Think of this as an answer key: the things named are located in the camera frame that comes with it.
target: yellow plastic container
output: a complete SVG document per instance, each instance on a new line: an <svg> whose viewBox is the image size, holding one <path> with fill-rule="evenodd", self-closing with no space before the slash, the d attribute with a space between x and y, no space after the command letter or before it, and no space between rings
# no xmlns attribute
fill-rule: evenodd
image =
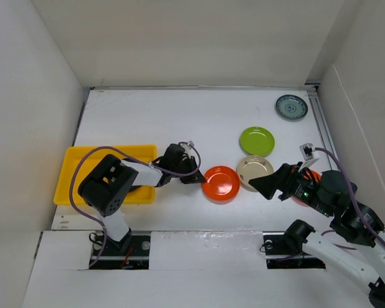
<svg viewBox="0 0 385 308"><path fill-rule="evenodd" d="M129 154L143 162L151 162L157 157L157 147L155 145L142 146L113 146L122 152ZM80 160L90 150L97 148L96 146L73 146L67 149L64 156L62 170L58 178L56 193L54 196L54 203L56 205L71 205L69 200L69 189L71 178ZM82 197L77 193L78 186L84 178L96 167L101 159L107 154L113 154L116 157L124 158L112 150L99 150L93 153L82 165L77 174L76 182L74 184L73 198L77 205L85 205ZM133 192L129 192L124 199L124 203L152 203L155 197L155 188L150 186L141 186Z"/></svg>

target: yellow bin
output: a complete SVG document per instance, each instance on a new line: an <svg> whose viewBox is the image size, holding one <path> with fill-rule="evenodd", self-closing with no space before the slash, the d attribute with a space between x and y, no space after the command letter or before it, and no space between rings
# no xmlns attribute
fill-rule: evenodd
<svg viewBox="0 0 385 308"><path fill-rule="evenodd" d="M157 157L157 147L152 144L142 146L113 146L120 151L135 157L143 162L151 162ZM54 203L56 205L71 205L69 200L69 189L71 178L80 160L90 150L97 148L97 146L73 146L67 149L64 156L62 170L58 178L56 193L54 196ZM82 197L77 193L78 186L84 178L96 167L96 165L107 154L113 154L116 157L124 158L112 150L99 150L93 153L82 165L77 174L74 185L73 198L77 205L85 205ZM155 197L155 188L150 186L141 186L133 192L129 192L124 199L124 203L152 203Z"/></svg>

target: green plate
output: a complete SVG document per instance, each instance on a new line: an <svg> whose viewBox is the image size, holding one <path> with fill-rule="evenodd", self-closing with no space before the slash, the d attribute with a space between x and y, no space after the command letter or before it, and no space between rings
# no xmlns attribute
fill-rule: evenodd
<svg viewBox="0 0 385 308"><path fill-rule="evenodd" d="M265 128L253 126L243 131L239 143L249 154L265 157L274 150L275 139Z"/></svg>

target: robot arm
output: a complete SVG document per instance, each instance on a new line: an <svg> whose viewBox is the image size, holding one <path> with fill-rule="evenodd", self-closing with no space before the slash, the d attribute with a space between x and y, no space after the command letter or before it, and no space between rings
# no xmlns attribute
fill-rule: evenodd
<svg viewBox="0 0 385 308"><path fill-rule="evenodd" d="M306 160L316 161L312 144L300 148ZM303 221L295 221L287 229L284 234L287 244L296 247L298 252L310 253L333 265L369 295L374 307L385 308L385 247L380 242L385 241L384 223L371 208L357 202L365 222L361 220L352 206L345 179L339 171L325 171L317 182L305 172L310 165L302 162L297 165L283 164L272 175L254 178L249 183L268 200L279 190L282 194L278 198L282 201L294 196L319 213L334 217L330 227L361 252L369 265L329 245ZM355 193L357 186L350 184Z"/></svg>
<svg viewBox="0 0 385 308"><path fill-rule="evenodd" d="M108 241L124 253L131 243L132 236L124 214L119 210L126 195L143 185L166 185L172 178L177 177L175 174L187 174L179 176L184 184L205 182L199 170L191 174L196 169L195 158L179 144L170 144L164 155L148 166L108 154L80 184L78 194L87 205L96 209L99 220L107 230Z"/></svg>

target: beige plate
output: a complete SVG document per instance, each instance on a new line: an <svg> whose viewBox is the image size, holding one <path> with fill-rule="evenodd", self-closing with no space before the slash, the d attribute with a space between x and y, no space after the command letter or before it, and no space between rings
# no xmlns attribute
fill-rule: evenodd
<svg viewBox="0 0 385 308"><path fill-rule="evenodd" d="M241 183L243 183L246 188L255 191L248 181L253 178L272 175L274 168L264 157L251 155L241 159L237 166L237 173Z"/></svg>

